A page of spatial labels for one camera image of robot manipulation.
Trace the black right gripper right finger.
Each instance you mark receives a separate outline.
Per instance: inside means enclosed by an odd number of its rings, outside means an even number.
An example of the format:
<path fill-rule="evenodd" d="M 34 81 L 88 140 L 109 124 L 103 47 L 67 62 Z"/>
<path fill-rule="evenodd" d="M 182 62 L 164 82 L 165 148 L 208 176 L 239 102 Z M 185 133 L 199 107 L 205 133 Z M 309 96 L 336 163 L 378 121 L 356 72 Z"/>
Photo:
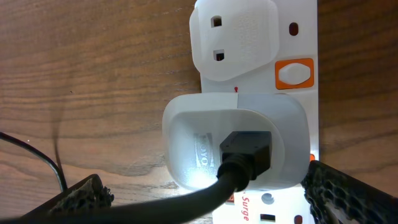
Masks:
<path fill-rule="evenodd" d="M 320 161 L 301 181 L 315 223 L 397 223 L 397 198 Z"/>

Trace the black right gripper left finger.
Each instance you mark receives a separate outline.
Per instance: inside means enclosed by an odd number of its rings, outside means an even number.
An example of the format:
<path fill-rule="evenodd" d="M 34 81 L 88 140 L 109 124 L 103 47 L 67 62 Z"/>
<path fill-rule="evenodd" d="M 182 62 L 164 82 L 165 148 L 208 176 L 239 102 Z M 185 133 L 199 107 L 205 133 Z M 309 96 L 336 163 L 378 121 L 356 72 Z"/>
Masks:
<path fill-rule="evenodd" d="M 110 208 L 113 201 L 111 189 L 103 185 L 98 174 L 91 174 L 21 218 L 27 220 L 88 213 Z"/>

